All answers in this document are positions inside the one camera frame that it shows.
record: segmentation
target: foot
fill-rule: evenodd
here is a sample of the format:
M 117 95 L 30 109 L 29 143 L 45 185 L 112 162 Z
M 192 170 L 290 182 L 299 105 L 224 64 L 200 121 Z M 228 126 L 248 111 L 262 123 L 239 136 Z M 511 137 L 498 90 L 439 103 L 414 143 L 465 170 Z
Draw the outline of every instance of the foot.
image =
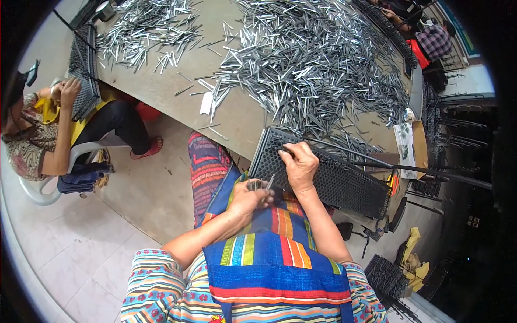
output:
M 129 153 L 129 156 L 131 157 L 131 159 L 144 158 L 144 157 L 151 156 L 151 155 L 158 153 L 162 147 L 163 147 L 163 138 L 160 136 L 157 136 L 157 137 L 154 137 L 151 139 L 151 149 L 149 149 L 148 152 L 146 152 L 143 155 L 135 155 L 135 154 L 133 154 L 133 151 L 131 151 Z

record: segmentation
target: blue fabric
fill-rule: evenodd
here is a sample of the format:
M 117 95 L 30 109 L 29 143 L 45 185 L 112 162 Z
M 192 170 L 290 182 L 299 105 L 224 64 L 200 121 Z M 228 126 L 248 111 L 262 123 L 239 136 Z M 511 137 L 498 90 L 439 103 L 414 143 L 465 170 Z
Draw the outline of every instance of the blue fabric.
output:
M 91 192 L 97 179 L 112 172 L 112 165 L 106 162 L 75 165 L 70 174 L 59 176 L 57 189 L 64 194 Z
M 207 208 L 208 213 L 220 214 L 226 211 L 228 200 L 231 196 L 234 184 L 237 180 L 243 181 L 245 176 L 241 176 L 238 170 L 230 169 L 226 178 L 219 184 L 212 196 L 212 200 Z M 276 198 L 275 205 L 282 209 L 287 209 L 285 201 Z M 311 260 L 312 269 L 298 268 L 284 265 L 282 255 L 281 237 L 276 232 L 272 232 L 272 208 L 257 210 L 253 213 L 250 230 L 246 233 L 255 234 L 253 248 L 253 264 L 241 266 L 242 244 L 245 235 L 238 236 L 232 246 L 230 266 L 222 266 L 221 258 L 226 241 L 220 241 L 203 248 L 207 263 L 208 281 L 211 287 L 219 289 L 238 289 L 238 288 L 269 288 L 274 290 L 290 290 L 300 292 L 310 292 L 324 290 L 326 292 L 342 293 L 350 291 L 346 271 L 340 264 L 336 264 L 342 274 L 335 274 L 331 260 L 324 255 L 310 249 L 309 239 L 312 237 L 306 229 L 305 214 L 297 215 L 289 213 L 289 218 L 293 227 L 292 240 L 302 244 L 305 252 Z M 216 299 L 217 295 L 212 292 L 213 302 L 221 305 L 223 315 L 227 323 L 232 323 L 231 308 L 233 304 L 245 303 L 245 301 L 235 303 Z M 307 307 L 314 306 L 308 299 Z M 340 305 L 328 304 L 330 307 L 339 307 L 343 323 L 353 322 L 351 302 Z

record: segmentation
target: patterned shirt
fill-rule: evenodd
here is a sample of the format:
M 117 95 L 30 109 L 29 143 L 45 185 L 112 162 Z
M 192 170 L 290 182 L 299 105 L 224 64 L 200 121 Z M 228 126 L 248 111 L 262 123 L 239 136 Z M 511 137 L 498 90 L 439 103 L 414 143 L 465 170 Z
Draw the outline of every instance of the patterned shirt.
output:
M 388 322 L 386 311 L 368 284 L 360 265 L 342 263 L 349 280 L 354 322 Z M 125 323 L 211 322 L 225 323 L 221 307 L 212 301 L 205 256 L 200 253 L 186 279 L 182 268 L 164 250 L 147 249 L 135 254 L 121 319 Z M 295 305 L 235 305 L 233 321 L 334 322 L 339 308 Z
M 449 33 L 440 25 L 425 26 L 415 33 L 418 43 L 431 61 L 436 61 L 452 51 Z
M 54 152 L 57 140 L 57 122 L 44 125 L 43 116 L 34 109 L 37 102 L 35 93 L 23 98 L 22 118 L 33 126 L 15 135 L 2 135 L 9 164 L 19 176 L 31 181 L 46 178 L 41 173 L 43 156 L 46 151 Z

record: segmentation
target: striped shirt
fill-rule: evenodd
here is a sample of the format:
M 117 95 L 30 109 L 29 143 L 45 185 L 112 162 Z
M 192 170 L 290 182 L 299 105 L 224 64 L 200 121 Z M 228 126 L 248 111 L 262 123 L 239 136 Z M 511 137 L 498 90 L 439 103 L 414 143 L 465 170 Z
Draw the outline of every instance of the striped shirt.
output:
M 360 265 L 342 263 L 350 284 L 355 322 L 387 322 L 386 311 L 368 284 Z M 141 322 L 225 323 L 221 307 L 212 301 L 205 256 L 200 253 L 186 278 L 183 269 L 160 249 L 135 254 L 121 319 Z M 339 308 L 295 305 L 235 305 L 234 322 L 334 322 L 341 320 Z

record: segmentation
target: person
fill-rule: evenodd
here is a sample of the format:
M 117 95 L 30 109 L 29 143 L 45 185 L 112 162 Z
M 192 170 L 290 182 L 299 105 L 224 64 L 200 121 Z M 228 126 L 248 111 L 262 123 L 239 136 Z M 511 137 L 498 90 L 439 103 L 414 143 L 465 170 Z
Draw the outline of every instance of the person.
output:
M 383 14 L 389 19 L 396 19 L 394 13 L 389 10 L 383 9 Z M 455 36 L 456 28 L 454 25 L 444 20 L 442 25 L 424 26 L 421 31 L 415 32 L 406 42 L 417 57 L 420 67 L 424 69 L 430 63 L 452 52 L 451 37 Z
M 163 145 L 161 137 L 149 138 L 139 114 L 124 101 L 103 102 L 87 120 L 72 122 L 73 103 L 81 90 L 76 78 L 25 97 L 24 86 L 24 76 L 18 73 L 12 99 L 2 106 L 1 119 L 9 163 L 25 179 L 40 181 L 66 174 L 72 146 L 100 140 L 112 130 L 132 148 L 130 155 L 134 159 L 156 154 Z M 53 121 L 46 117 L 43 120 L 45 102 L 58 102 L 58 117 L 54 113 Z M 87 157 L 88 154 L 79 156 L 76 163 L 84 163 Z
M 249 191 L 260 180 L 192 132 L 195 229 L 136 252 L 122 321 L 387 322 L 314 188 L 318 158 L 305 142 L 284 147 L 294 193 Z
M 403 35 L 420 30 L 417 26 L 422 18 L 421 6 L 415 0 L 389 0 L 380 3 L 378 0 L 370 0 L 373 5 L 379 5 L 382 13 L 395 26 L 399 26 L 399 31 Z

